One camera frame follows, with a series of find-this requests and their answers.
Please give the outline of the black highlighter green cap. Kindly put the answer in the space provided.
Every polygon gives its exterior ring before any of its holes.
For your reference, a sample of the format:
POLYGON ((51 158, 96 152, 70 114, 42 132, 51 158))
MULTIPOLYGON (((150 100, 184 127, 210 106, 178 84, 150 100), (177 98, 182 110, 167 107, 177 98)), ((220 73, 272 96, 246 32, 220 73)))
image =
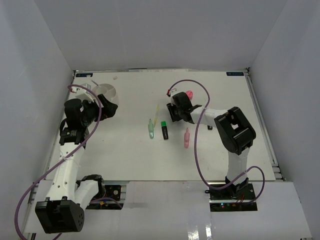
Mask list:
POLYGON ((168 140, 169 139, 169 134, 168 134, 168 128, 167 128, 166 121, 161 121, 160 125, 161 125, 163 139, 164 140, 168 140))

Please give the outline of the yellow pen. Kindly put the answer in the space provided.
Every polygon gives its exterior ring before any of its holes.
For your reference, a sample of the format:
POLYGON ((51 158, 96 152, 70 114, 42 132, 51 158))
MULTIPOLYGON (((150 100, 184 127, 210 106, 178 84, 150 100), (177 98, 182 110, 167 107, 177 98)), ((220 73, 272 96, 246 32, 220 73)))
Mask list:
POLYGON ((156 106, 156 111, 155 111, 155 116, 154 116, 154 120, 153 120, 153 126, 154 126, 154 127, 155 127, 156 124, 157 124, 158 115, 159 115, 159 109, 160 109, 160 106, 159 106, 159 104, 157 104, 157 106, 156 106))

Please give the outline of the pink translucent highlighter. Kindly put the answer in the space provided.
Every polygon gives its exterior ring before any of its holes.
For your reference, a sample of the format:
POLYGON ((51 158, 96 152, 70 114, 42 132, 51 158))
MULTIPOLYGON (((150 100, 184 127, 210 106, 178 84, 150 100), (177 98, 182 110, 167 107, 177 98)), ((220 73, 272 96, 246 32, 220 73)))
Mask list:
POLYGON ((184 133, 184 147, 187 149, 190 144, 190 132, 189 128, 187 127, 184 133))

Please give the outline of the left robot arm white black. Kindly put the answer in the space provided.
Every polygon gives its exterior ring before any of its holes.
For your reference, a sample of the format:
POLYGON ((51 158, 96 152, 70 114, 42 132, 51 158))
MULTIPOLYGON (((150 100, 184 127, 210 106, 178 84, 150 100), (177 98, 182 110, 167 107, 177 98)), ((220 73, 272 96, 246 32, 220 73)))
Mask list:
POLYGON ((59 127, 59 156, 51 187, 43 201, 35 205, 35 214, 46 234, 80 232, 85 209, 106 196, 103 177, 99 174, 77 179, 81 158, 91 135, 89 126, 112 118, 118 109, 114 86, 104 83, 91 88, 74 87, 75 97, 64 103, 65 118, 59 127))

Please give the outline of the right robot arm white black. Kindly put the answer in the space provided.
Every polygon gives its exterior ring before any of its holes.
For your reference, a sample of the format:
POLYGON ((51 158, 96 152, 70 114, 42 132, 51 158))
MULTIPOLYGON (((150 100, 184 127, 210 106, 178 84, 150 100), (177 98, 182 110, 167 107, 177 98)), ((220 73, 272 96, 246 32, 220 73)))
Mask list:
POLYGON ((171 120, 183 120, 190 124, 206 125, 216 128, 223 146, 228 152, 228 170, 225 177, 226 195, 236 200, 244 193, 249 178, 247 159, 250 147, 256 139, 256 131, 243 111, 234 106, 228 110, 217 110, 202 105, 192 105, 186 92, 170 90, 167 109, 171 120))

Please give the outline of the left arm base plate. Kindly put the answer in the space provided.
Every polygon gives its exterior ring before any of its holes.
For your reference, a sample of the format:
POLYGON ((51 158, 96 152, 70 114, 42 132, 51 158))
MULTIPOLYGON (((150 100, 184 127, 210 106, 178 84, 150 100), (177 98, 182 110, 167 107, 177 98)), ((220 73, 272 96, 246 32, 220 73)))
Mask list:
POLYGON ((126 185, 107 184, 104 186, 105 195, 104 198, 111 198, 115 200, 101 200, 94 203, 90 203, 87 206, 87 210, 121 210, 126 199, 126 185))

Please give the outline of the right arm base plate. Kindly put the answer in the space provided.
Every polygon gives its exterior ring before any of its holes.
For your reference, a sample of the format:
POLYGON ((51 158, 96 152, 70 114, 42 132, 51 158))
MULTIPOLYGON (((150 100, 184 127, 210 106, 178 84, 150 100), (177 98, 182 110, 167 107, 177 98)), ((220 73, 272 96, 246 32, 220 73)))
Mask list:
POLYGON ((227 189, 206 189, 204 192, 209 196, 212 213, 256 212, 258 210, 257 203, 253 201, 256 194, 252 183, 234 195, 227 189))

